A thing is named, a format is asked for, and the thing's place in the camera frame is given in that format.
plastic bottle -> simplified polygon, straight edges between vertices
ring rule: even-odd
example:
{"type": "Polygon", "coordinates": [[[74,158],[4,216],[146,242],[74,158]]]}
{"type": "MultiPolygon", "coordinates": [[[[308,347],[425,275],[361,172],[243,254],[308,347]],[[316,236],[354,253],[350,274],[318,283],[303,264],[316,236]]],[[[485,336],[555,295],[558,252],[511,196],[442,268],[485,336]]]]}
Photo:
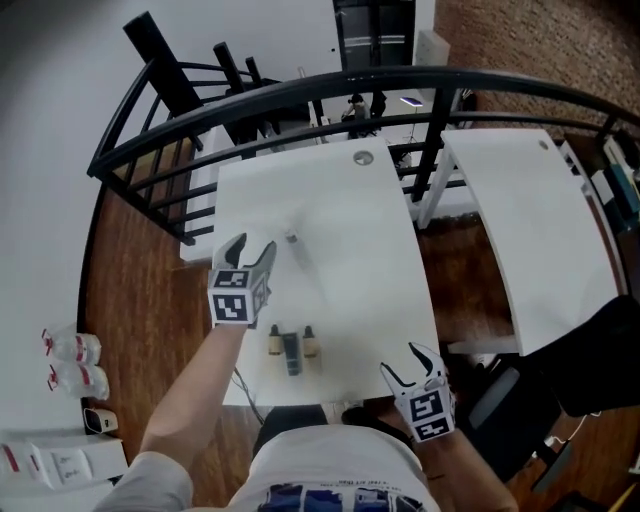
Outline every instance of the plastic bottle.
{"type": "Polygon", "coordinates": [[[42,339],[47,349],[47,355],[60,361],[82,364],[98,364],[102,346],[97,336],[93,334],[61,332],[53,336],[45,329],[42,339]]]}
{"type": "Polygon", "coordinates": [[[109,398],[109,381],[99,366],[85,366],[78,363],[55,363],[47,380],[53,391],[61,387],[72,398],[109,398]]]}

white container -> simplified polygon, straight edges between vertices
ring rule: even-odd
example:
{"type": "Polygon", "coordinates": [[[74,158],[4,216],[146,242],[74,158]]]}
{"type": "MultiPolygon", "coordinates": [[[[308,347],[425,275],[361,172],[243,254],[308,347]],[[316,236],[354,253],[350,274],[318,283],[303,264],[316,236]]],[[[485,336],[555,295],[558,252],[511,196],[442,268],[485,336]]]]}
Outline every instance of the white container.
{"type": "Polygon", "coordinates": [[[93,334],[74,333],[67,329],[51,335],[45,329],[42,331],[42,340],[47,355],[53,354],[60,361],[98,364],[100,360],[102,346],[93,334]]]}
{"type": "Polygon", "coordinates": [[[99,366],[85,366],[78,363],[55,363],[47,380],[53,391],[61,387],[72,398],[109,398],[109,382],[104,370],[99,366]]]}
{"type": "Polygon", "coordinates": [[[0,443],[0,483],[16,485],[37,481],[38,469],[35,459],[28,454],[26,443],[0,443]]]}
{"type": "Polygon", "coordinates": [[[122,441],[103,435],[30,439],[42,481],[51,489],[74,489],[127,471],[122,441]]]}

desk leg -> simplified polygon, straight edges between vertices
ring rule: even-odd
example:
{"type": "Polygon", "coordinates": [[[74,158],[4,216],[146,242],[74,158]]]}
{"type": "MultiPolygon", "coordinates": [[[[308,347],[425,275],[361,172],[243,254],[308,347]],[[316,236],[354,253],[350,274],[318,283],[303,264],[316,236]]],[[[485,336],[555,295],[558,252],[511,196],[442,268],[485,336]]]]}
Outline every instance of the desk leg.
{"type": "Polygon", "coordinates": [[[418,212],[418,229],[425,229],[436,211],[436,206],[440,202],[442,193],[447,187],[447,181],[453,172],[453,158],[449,154],[449,149],[445,146],[442,149],[442,157],[433,177],[433,184],[429,188],[429,192],[420,203],[420,211],[418,212]]]}
{"type": "Polygon", "coordinates": [[[518,342],[515,336],[503,336],[477,341],[458,341],[449,343],[450,354],[517,354],[518,342]]]}

curved railing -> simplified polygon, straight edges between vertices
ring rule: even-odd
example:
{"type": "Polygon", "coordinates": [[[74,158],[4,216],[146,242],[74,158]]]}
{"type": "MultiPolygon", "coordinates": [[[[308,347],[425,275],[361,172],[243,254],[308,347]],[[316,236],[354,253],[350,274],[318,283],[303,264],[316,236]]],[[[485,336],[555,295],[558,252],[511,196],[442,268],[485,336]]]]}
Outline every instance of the curved railing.
{"type": "MultiPolygon", "coordinates": [[[[179,215],[172,215],[168,207],[178,203],[186,204],[189,199],[214,192],[217,189],[217,184],[212,183],[196,189],[183,190],[178,194],[173,192],[173,187],[166,187],[167,194],[155,200],[151,200],[151,193],[145,193],[145,191],[150,191],[153,187],[157,187],[163,182],[188,175],[191,171],[206,165],[237,156],[250,158],[255,156],[258,150],[306,139],[320,138],[340,132],[359,132],[383,126],[429,123],[424,142],[389,146],[392,153],[422,151],[418,166],[399,170],[399,176],[416,175],[414,186],[409,190],[405,190],[405,192],[411,193],[412,200],[417,201],[429,188],[429,176],[434,169],[436,154],[441,146],[440,134],[447,123],[483,121],[486,123],[517,122],[552,125],[565,129],[587,130],[597,134],[599,137],[604,137],[619,121],[640,127],[640,117],[611,102],[570,87],[536,78],[496,71],[398,66],[318,75],[285,83],[261,86],[255,90],[226,98],[215,98],[216,101],[211,104],[205,104],[169,119],[154,128],[148,129],[148,123],[145,123],[146,128],[138,136],[116,146],[116,141],[121,135],[124,123],[140,97],[144,85],[149,81],[153,66],[153,61],[147,63],[127,92],[98,146],[88,174],[101,179],[107,186],[116,191],[129,204],[141,211],[162,229],[187,244],[194,243],[194,237],[213,231],[213,226],[189,232],[185,231],[186,222],[210,216],[215,209],[210,207],[196,212],[186,214],[183,212],[179,215]],[[451,106],[456,91],[465,88],[474,91],[520,93],[548,98],[605,114],[606,120],[602,124],[595,124],[576,119],[523,113],[452,111],[451,106]],[[176,164],[169,169],[151,173],[149,176],[134,182],[131,182],[131,173],[129,172],[125,174],[124,178],[114,174],[114,171],[122,166],[128,166],[127,169],[132,168],[131,166],[135,166],[135,162],[143,155],[153,151],[161,152],[163,148],[173,143],[179,145],[186,138],[194,139],[198,134],[204,133],[215,126],[243,122],[243,120],[253,120],[255,122],[260,116],[267,115],[277,109],[311,101],[317,102],[317,100],[336,96],[376,90],[401,89],[435,89],[432,111],[420,114],[383,116],[374,119],[354,120],[315,128],[285,131],[277,136],[245,142],[230,149],[192,159],[186,163],[178,164],[178,160],[175,159],[176,164]]],[[[217,71],[224,70],[224,68],[217,69],[219,68],[218,66],[191,63],[181,63],[181,66],[217,71]]],[[[242,74],[252,76],[251,73],[247,72],[242,72],[242,74]]],[[[460,186],[460,183],[452,182],[450,186],[460,186]]]]}

white table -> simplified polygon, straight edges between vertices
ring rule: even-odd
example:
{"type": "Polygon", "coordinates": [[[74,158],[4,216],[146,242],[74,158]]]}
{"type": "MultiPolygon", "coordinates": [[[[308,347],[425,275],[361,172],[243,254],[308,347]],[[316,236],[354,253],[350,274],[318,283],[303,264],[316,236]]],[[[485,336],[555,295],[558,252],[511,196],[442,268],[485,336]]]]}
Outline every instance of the white table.
{"type": "Polygon", "coordinates": [[[544,130],[442,133],[444,152],[419,214],[431,220],[454,165],[469,187],[507,292],[514,337],[463,341],[457,353],[527,355],[554,342],[617,295],[595,218],[544,130]]]}
{"type": "MultiPolygon", "coordinates": [[[[297,149],[220,169],[214,251],[247,233],[240,265],[278,245],[269,304],[248,331],[238,369],[258,405],[362,400],[390,394],[384,361],[407,382],[424,379],[410,341],[438,351],[424,267],[405,199],[383,139],[297,149]],[[374,157],[362,166],[357,151],[374,157]],[[297,233],[289,244],[287,230],[297,233]],[[321,345],[290,377],[284,355],[268,355],[281,333],[311,325],[321,345]]],[[[231,384],[224,403],[246,405],[231,384]]]]}

